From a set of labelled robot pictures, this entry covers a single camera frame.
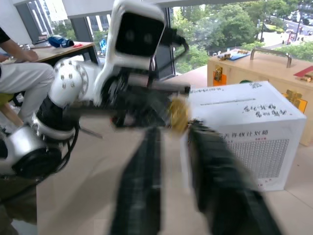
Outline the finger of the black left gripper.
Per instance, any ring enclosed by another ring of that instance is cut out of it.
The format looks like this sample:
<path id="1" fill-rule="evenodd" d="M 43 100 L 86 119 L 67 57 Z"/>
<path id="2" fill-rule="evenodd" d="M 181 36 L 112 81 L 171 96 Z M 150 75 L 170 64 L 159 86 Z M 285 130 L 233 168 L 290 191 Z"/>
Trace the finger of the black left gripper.
<path id="1" fill-rule="evenodd" d="M 111 117 L 111 124 L 117 129 L 150 127 L 172 128 L 170 124 L 157 120 L 135 119 L 128 123 L 125 117 Z"/>
<path id="2" fill-rule="evenodd" d="M 175 83 L 153 83 L 151 88 L 165 94 L 182 94 L 189 95 L 191 86 L 187 84 L 175 84 Z"/>

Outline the brass latch on orange plate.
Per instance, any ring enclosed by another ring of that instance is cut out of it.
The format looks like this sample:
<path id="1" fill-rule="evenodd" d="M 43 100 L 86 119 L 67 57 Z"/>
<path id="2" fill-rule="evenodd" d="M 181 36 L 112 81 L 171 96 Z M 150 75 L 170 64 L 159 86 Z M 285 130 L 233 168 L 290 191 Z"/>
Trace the brass latch on orange plate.
<path id="1" fill-rule="evenodd" d="M 227 76 L 223 74 L 221 66 L 215 66 L 213 71 L 213 86 L 223 86 L 227 84 Z"/>

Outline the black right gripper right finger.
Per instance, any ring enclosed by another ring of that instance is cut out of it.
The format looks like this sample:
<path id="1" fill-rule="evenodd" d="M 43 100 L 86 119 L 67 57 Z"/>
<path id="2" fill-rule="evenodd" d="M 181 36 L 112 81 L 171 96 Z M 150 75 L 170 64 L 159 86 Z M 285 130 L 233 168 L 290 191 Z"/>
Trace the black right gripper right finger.
<path id="1" fill-rule="evenodd" d="M 187 145 L 192 187 L 210 235 L 282 235 L 251 174 L 216 131 L 193 120 Z"/>

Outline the blue bottle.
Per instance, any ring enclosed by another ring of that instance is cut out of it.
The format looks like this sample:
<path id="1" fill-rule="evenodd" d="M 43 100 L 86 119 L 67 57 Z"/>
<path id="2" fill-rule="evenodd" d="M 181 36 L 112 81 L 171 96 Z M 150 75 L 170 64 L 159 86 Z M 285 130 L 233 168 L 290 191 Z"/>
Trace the blue bottle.
<path id="1" fill-rule="evenodd" d="M 51 46 L 55 48 L 68 48 L 74 46 L 74 41 L 71 39 L 64 38 L 59 35 L 50 36 L 48 42 Z"/>

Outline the red flat piece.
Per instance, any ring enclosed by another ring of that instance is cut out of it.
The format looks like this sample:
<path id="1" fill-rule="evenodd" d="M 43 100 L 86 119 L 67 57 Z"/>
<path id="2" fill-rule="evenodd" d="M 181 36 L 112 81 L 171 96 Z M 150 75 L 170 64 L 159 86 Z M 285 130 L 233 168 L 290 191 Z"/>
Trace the red flat piece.
<path id="1" fill-rule="evenodd" d="M 313 66 L 305 68 L 294 74 L 296 77 L 313 77 Z"/>

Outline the white box with slot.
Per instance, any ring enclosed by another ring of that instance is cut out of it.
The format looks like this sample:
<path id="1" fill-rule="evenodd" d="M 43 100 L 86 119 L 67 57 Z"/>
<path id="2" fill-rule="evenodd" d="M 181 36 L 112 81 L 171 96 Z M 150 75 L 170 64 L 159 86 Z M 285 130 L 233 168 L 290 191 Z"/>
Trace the white box with slot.
<path id="1" fill-rule="evenodd" d="M 192 119 L 216 130 L 264 191 L 283 190 L 306 116 L 269 82 L 192 89 Z"/>

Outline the wooden desk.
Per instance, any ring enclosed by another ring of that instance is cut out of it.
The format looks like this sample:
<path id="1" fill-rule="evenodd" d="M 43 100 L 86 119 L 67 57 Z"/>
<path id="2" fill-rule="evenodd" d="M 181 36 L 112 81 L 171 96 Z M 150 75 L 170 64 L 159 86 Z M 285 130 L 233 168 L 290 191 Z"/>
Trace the wooden desk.
<path id="1" fill-rule="evenodd" d="M 74 44 L 83 44 L 83 47 L 73 48 L 55 48 L 53 46 L 45 47 L 32 47 L 32 49 L 38 54 L 39 59 L 37 62 L 47 63 L 54 66 L 59 60 L 64 58 L 71 58 L 78 55 L 83 55 L 84 60 L 92 61 L 98 64 L 98 57 L 95 51 L 93 42 L 74 42 Z"/>

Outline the blue clipboard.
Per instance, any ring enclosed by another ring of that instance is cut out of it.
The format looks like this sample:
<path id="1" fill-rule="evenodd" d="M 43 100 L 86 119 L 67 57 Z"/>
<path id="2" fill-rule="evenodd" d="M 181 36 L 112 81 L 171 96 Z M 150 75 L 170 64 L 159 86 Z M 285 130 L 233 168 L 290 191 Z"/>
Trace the blue clipboard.
<path id="1" fill-rule="evenodd" d="M 250 56 L 251 51 L 248 50 L 241 50 L 241 49 L 234 49 L 230 51 L 230 60 L 235 61 L 247 56 Z"/>

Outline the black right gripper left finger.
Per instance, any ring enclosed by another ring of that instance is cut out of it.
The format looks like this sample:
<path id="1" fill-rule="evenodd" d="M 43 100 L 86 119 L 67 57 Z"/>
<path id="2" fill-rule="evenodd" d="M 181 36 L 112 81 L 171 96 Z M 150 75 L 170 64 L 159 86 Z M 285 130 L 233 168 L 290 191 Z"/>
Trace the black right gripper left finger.
<path id="1" fill-rule="evenodd" d="M 161 134 L 145 131 L 121 175 L 110 235 L 158 235 L 161 230 Z"/>

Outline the brass lock on orange plate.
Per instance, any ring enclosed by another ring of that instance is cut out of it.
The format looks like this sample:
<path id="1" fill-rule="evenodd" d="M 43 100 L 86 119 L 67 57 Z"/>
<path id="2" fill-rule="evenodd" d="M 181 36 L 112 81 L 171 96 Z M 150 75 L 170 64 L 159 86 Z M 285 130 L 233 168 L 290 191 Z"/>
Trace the brass lock on orange plate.
<path id="1" fill-rule="evenodd" d="M 282 95 L 292 103 L 299 111 L 305 112 L 308 102 L 302 99 L 302 94 L 292 90 L 286 90 Z"/>

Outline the wooden lock box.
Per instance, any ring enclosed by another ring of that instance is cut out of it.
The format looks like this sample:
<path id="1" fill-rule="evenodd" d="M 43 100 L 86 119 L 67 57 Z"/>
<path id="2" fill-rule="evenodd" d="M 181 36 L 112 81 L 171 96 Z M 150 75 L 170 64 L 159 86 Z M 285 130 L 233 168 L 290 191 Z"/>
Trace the wooden lock box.
<path id="1" fill-rule="evenodd" d="M 213 86 L 213 71 L 215 66 L 223 68 L 223 74 L 227 76 L 227 85 L 240 82 L 268 81 L 280 93 L 286 90 L 296 91 L 302 94 L 302 99 L 308 102 L 305 112 L 307 124 L 303 131 L 301 144 L 310 146 L 313 144 L 313 77 L 296 77 L 294 74 L 305 68 L 313 66 L 313 62 L 292 59 L 291 68 L 286 68 L 287 58 L 256 52 L 253 62 L 255 64 L 268 62 L 271 68 L 249 67 L 250 56 L 231 61 L 230 51 L 209 58 L 207 63 L 207 84 Z"/>

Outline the seated person in white trousers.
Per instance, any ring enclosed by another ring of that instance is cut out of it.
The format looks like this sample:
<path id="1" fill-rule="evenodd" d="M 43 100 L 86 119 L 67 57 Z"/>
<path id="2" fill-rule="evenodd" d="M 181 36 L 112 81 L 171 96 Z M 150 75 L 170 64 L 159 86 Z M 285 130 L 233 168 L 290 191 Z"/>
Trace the seated person in white trousers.
<path id="1" fill-rule="evenodd" d="M 54 68 L 46 63 L 38 63 L 37 53 L 23 50 L 0 27 L 0 48 L 22 63 L 3 64 L 9 57 L 0 54 L 0 93 L 16 94 L 24 92 L 24 100 L 19 118 L 28 121 L 47 97 L 55 77 Z"/>

